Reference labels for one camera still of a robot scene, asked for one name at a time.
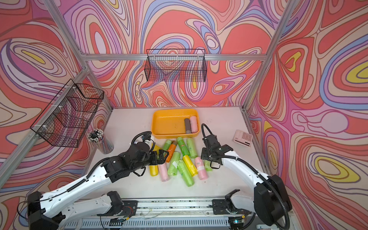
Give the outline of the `pink labelled trash bag roll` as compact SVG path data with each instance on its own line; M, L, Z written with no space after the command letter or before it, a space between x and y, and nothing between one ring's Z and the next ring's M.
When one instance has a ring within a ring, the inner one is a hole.
M197 175L198 175L200 180L208 179L209 176L208 176L207 171L205 169L204 162L200 157L195 158L195 167L197 169L197 172L198 172Z

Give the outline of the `dark grey trash bag roll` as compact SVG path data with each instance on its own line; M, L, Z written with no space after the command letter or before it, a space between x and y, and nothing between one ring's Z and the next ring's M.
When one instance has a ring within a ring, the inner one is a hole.
M185 130L186 130L186 134L191 134L192 133L192 129L191 129L191 122L190 119L185 118L184 119L185 122Z

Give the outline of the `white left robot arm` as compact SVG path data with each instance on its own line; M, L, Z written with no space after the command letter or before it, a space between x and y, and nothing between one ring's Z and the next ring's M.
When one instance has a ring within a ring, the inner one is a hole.
M33 192L27 197L27 215L31 230L57 230L87 216L118 216L125 205L116 191L90 200L80 198L110 185L147 166L163 165L166 150L154 150L144 142L132 143L126 152L100 160L88 174L51 192Z

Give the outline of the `yellow plastic storage box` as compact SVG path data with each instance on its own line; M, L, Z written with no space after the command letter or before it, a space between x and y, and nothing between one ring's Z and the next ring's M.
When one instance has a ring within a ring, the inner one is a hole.
M198 132L186 134L185 118L197 117ZM153 113L151 131L158 139L194 138L200 133L200 121L195 109L164 109Z

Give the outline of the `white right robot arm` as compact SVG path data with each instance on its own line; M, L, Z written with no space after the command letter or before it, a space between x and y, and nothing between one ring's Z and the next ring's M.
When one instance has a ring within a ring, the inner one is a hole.
M236 209L255 213L268 226L275 224L281 230L288 230L292 204L282 179L254 168L229 145L221 145L214 134L204 137L203 142L202 160L225 166L253 189L250 195L235 191L230 196L231 204Z

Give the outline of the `light green trash bag roll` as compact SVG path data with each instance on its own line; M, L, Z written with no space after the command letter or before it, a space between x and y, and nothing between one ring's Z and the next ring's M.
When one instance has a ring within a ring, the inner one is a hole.
M205 166L205 170L207 172L213 171L213 169L211 168L211 162L210 161L204 160L204 166Z

